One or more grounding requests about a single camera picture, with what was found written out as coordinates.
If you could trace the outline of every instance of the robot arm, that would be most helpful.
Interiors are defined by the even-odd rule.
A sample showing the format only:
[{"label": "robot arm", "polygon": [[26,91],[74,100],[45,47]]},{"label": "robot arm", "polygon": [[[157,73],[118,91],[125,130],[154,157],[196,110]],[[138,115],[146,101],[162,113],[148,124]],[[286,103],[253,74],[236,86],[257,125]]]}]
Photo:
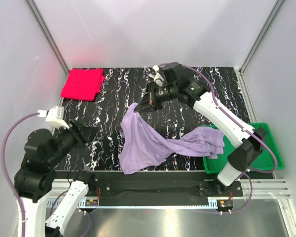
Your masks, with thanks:
[{"label": "robot arm", "polygon": [[[254,130],[228,110],[200,81],[190,81],[181,64],[174,62],[163,68],[154,66],[149,74],[147,89],[135,112],[152,112],[162,109],[162,102],[178,99],[190,108],[205,115],[220,129],[235,147],[228,156],[228,163],[217,176],[218,193],[227,189],[239,175],[246,171],[251,163],[261,154],[263,147],[246,130],[265,140],[266,131],[262,128]],[[231,118],[242,125],[240,128]]]},{"label": "robot arm", "polygon": [[14,186],[26,212],[25,235],[22,235],[22,215],[19,208],[19,233],[22,237],[60,237],[81,198],[92,194],[96,188],[94,174],[81,171],[72,182],[70,190],[53,215],[45,222],[46,205],[52,182],[56,177],[54,167],[73,148],[92,142],[98,129],[84,127],[75,121],[62,120],[62,107],[48,113],[39,111],[40,117],[56,127],[62,127],[58,136],[49,130],[39,129],[28,136],[21,168],[14,176]]}]

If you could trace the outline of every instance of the white enclosure panel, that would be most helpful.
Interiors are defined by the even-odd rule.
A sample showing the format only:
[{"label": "white enclosure panel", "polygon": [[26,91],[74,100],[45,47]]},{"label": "white enclosure panel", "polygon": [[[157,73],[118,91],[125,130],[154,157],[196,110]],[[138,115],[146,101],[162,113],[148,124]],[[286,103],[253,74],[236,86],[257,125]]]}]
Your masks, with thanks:
[{"label": "white enclosure panel", "polygon": [[296,210],[296,0],[284,4],[245,71],[260,121],[273,132]]},{"label": "white enclosure panel", "polygon": [[[0,150],[8,129],[21,117],[57,104],[65,74],[24,0],[0,0]],[[11,134],[6,163],[13,178],[24,145],[35,129],[49,126],[30,118]],[[17,204],[0,166],[0,237],[12,236]]]},{"label": "white enclosure panel", "polygon": [[276,0],[36,0],[69,67],[240,67]]}]

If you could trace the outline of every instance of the red cloth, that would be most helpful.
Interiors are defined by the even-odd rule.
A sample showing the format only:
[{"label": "red cloth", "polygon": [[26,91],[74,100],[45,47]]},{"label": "red cloth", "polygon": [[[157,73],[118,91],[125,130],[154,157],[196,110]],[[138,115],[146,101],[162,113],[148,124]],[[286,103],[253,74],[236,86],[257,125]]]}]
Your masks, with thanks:
[{"label": "red cloth", "polygon": [[94,100],[95,94],[100,93],[104,79],[103,69],[71,69],[61,96],[74,100]]}]

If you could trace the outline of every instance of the green tray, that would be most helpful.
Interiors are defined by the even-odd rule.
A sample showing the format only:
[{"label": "green tray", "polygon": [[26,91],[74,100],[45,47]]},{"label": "green tray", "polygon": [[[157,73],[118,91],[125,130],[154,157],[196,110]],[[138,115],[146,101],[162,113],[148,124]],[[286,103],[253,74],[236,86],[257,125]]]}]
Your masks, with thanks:
[{"label": "green tray", "polygon": [[[272,152],[275,154],[277,158],[277,169],[284,169],[285,166],[283,160],[281,158],[280,152],[278,151],[271,130],[267,123],[257,122],[251,123],[250,125],[254,128],[262,127],[267,132],[265,143],[272,150]],[[214,125],[211,125],[209,127],[217,129],[217,127]],[[223,148],[223,154],[218,155],[218,159],[208,159],[205,157],[203,158],[205,172],[208,174],[216,174],[221,172],[223,167],[227,164],[228,155],[235,150],[235,147],[231,144],[231,142],[228,140],[226,136],[223,137],[223,141],[225,143],[225,147]],[[266,149],[264,149],[262,154],[252,163],[251,167],[262,170],[271,170],[274,167],[274,161],[270,153]]]}]

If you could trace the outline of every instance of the black marble table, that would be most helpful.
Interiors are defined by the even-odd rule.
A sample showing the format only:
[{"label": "black marble table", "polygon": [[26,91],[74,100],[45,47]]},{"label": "black marble table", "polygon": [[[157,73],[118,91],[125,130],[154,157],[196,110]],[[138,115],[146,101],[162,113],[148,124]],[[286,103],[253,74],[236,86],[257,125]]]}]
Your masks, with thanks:
[{"label": "black marble table", "polygon": [[[213,84],[217,97],[233,113],[250,122],[239,83],[233,68],[196,68]],[[64,99],[65,121],[77,120],[86,126],[99,128],[93,144],[74,149],[56,167],[56,170],[84,169],[121,170],[118,155],[123,149],[120,123],[133,102],[139,102],[146,89],[150,68],[106,68],[101,93],[94,101]],[[194,72],[186,72],[201,79]],[[200,125],[211,123],[201,114],[177,101],[164,103],[162,111],[142,115],[165,138],[179,139]],[[165,162],[148,170],[204,170],[203,158],[172,154]]]}]

